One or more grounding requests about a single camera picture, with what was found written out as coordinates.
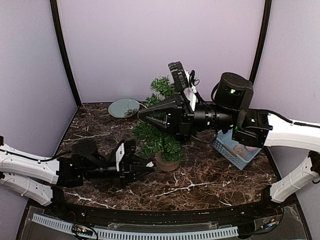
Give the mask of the small green christmas tree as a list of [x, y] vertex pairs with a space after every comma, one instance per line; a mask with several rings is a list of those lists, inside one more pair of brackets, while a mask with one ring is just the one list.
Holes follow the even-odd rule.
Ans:
[[[144, 110], [171, 97], [175, 92], [174, 85], [168, 76], [156, 77], [150, 83], [150, 90], [152, 94], [145, 99]], [[139, 120], [133, 128], [133, 135], [137, 140], [142, 141], [139, 155], [149, 158], [154, 154], [156, 166], [163, 172], [175, 171], [185, 159], [183, 142], [151, 124]]]

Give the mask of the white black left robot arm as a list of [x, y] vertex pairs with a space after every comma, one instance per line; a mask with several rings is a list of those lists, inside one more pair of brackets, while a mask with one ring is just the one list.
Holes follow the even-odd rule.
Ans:
[[85, 180], [119, 179], [121, 188], [154, 172], [154, 163], [136, 155], [136, 142], [122, 140], [108, 158], [91, 139], [52, 157], [38, 156], [0, 143], [0, 184], [67, 218], [70, 206], [61, 188], [83, 186]]

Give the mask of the white light battery box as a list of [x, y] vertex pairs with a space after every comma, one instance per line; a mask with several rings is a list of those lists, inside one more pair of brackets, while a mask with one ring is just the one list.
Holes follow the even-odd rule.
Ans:
[[152, 161], [146, 164], [146, 167], [150, 167], [150, 168], [152, 168], [153, 166], [154, 166], [154, 164], [153, 164], [153, 162], [152, 162]]

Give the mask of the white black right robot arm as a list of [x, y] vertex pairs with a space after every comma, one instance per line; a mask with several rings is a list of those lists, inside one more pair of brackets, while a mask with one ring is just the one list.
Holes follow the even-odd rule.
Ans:
[[254, 148], [292, 147], [308, 150], [302, 163], [283, 179], [266, 187], [255, 213], [266, 217], [275, 203], [284, 202], [320, 176], [320, 126], [300, 122], [264, 109], [251, 109], [253, 85], [238, 74], [225, 72], [205, 103], [195, 86], [195, 72], [173, 74], [176, 93], [138, 112], [138, 118], [178, 138], [203, 130], [232, 132], [232, 139]]

